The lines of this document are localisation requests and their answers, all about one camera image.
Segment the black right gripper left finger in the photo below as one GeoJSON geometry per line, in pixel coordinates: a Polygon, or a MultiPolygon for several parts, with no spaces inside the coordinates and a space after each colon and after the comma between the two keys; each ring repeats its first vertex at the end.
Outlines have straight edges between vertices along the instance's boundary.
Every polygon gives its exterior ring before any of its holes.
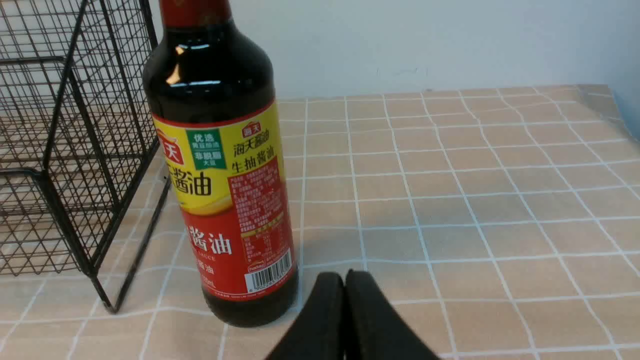
{"type": "Polygon", "coordinates": [[[318,274],[295,321],[267,360],[342,360],[345,285],[336,272],[318,274]]]}

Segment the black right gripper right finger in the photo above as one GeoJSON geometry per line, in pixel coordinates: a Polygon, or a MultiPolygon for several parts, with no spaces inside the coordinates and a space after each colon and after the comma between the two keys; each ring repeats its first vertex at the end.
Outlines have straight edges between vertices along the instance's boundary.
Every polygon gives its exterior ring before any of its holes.
{"type": "Polygon", "coordinates": [[[438,360],[366,271],[345,278],[346,360],[438,360]]]}

